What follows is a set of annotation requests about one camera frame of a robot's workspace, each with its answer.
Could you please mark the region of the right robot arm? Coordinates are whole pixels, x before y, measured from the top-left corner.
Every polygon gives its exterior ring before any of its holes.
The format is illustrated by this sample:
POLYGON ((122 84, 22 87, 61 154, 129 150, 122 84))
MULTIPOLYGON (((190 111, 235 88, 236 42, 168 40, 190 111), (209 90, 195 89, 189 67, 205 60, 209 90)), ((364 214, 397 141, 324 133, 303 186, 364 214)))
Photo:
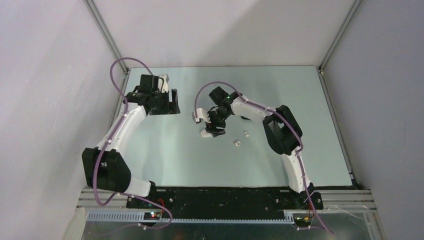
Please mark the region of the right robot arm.
POLYGON ((215 107, 210 110, 196 109, 196 121, 204 120, 203 138, 218 137, 226 133, 226 120, 230 116, 240 116, 253 122, 262 123, 267 143, 280 155, 288 175, 292 191, 291 204, 297 209, 304 209, 311 202, 315 188, 310 181, 301 156, 303 132, 291 110, 285 106, 268 107, 248 100, 236 91, 229 94, 221 87, 216 87, 209 94, 215 107))

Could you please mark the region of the white earbud charging case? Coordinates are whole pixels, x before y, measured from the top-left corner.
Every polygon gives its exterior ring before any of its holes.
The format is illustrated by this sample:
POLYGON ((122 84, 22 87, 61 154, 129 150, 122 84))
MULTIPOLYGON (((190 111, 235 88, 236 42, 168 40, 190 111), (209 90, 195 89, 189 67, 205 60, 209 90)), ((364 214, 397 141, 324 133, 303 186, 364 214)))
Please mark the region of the white earbud charging case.
POLYGON ((205 129, 203 129, 203 130, 200 132, 200 136, 201 136, 202 138, 213 138, 213 137, 214 137, 212 133, 207 132, 205 129))

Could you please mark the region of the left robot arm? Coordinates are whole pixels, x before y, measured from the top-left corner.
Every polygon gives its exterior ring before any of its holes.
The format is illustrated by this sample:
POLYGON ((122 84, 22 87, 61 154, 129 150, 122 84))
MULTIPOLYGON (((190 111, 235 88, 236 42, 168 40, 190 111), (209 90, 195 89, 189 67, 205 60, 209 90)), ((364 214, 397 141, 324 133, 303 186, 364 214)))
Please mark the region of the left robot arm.
POLYGON ((142 74, 139 85, 126 94, 123 110, 94 148, 85 148, 82 163, 87 185, 100 190, 139 196, 145 208, 153 208, 158 194, 153 182, 131 173, 125 151, 133 133, 147 116, 180 114, 178 92, 169 89, 167 74, 142 74))

